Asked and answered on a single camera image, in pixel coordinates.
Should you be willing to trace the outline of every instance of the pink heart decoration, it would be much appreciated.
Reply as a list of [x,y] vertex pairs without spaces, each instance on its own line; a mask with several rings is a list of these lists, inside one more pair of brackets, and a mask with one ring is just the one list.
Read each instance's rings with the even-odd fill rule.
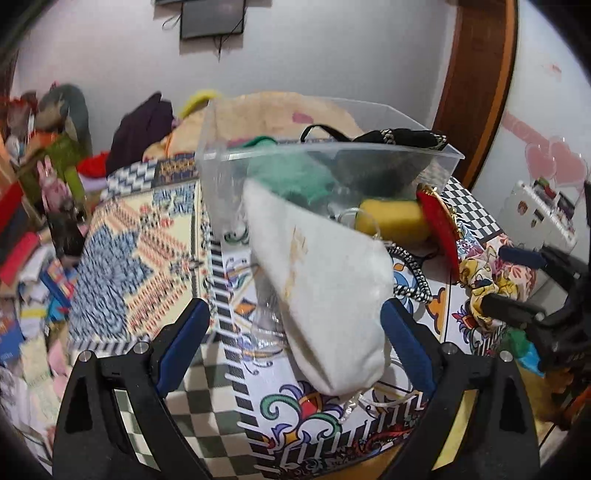
[[292,121],[295,124],[313,124],[314,119],[310,115],[306,115],[305,113],[301,112],[294,112],[291,116]]
[[556,162],[542,152],[539,145],[530,143],[525,147],[525,161],[530,177],[534,180],[540,177],[550,180],[556,174]]
[[550,138],[550,156],[556,163],[556,186],[581,186],[589,168],[587,162],[580,155],[570,151],[568,143],[563,138]]

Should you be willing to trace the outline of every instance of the black strap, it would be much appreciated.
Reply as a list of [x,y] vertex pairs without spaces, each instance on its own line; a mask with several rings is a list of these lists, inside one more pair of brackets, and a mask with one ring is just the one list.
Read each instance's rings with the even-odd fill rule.
[[442,150],[447,145],[447,138],[445,135],[431,130],[410,130],[409,128],[372,130],[360,137],[350,139],[336,128],[323,124],[307,126],[300,137],[302,143],[306,141],[306,137],[315,127],[320,127],[337,142],[394,144],[403,145],[405,147],[430,148],[432,150]]
[[326,133],[328,133],[331,137],[333,137],[338,142],[350,142],[351,141],[351,139],[349,137],[347,137],[345,134],[339,132],[336,128],[329,127],[328,125],[314,124],[314,125],[308,125],[306,127],[306,129],[302,132],[301,137],[300,137],[300,141],[302,143],[304,143],[306,141],[306,137],[310,133],[310,130],[312,130],[315,127],[320,127],[322,130],[324,130]]

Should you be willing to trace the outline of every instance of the wooden door frame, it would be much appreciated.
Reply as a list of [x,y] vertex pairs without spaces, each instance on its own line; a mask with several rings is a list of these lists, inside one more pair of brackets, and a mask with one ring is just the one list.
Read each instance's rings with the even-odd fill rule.
[[[492,98],[491,107],[486,117],[484,129],[480,133],[478,146],[473,154],[467,153],[466,158],[470,155],[469,166],[467,171],[461,178],[458,178],[462,184],[469,190],[472,189],[478,178],[482,166],[486,160],[488,152],[491,148],[492,142],[495,138],[501,118],[505,110],[505,103],[509,94],[509,87],[511,86],[511,78],[513,75],[513,68],[515,64],[515,53],[517,51],[517,31],[518,31],[518,6],[517,0],[497,0],[499,3],[505,5],[505,39],[502,52],[501,66],[498,73],[498,82],[495,93]],[[447,102],[450,88],[454,82],[454,69],[458,61],[458,45],[462,35],[462,22],[465,21],[463,12],[466,4],[474,4],[474,0],[466,1],[460,0],[457,6],[456,27],[454,31],[454,39],[452,46],[452,54],[450,56],[449,67],[447,70],[447,77],[441,94],[441,101],[437,110],[437,115],[433,123],[434,128],[441,123],[443,119],[444,106]]]

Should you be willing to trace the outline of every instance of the metal screw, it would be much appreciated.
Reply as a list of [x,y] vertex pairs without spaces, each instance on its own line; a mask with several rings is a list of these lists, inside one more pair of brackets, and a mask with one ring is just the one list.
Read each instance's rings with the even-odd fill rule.
[[458,351],[457,345],[451,342],[441,344],[441,351],[446,355],[455,355]]
[[507,350],[503,350],[501,353],[499,353],[499,356],[504,362],[509,363],[513,361],[513,355],[511,355],[511,352],[508,352]]
[[80,355],[78,355],[78,360],[81,362],[87,362],[92,358],[92,352],[90,350],[84,350]]
[[149,344],[146,342],[139,342],[134,345],[134,352],[141,355],[142,353],[146,353],[148,348],[150,348]]

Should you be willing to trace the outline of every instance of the yellow floral fabric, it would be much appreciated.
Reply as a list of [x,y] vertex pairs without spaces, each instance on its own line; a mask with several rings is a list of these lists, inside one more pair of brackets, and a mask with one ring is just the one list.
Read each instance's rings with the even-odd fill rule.
[[503,245],[512,245],[506,235],[485,244],[484,252],[465,258],[460,263],[460,282],[472,289],[470,310],[475,320],[490,329],[493,321],[482,313],[482,299],[498,293],[513,300],[525,301],[535,284],[535,271],[521,265],[503,262],[498,255]]

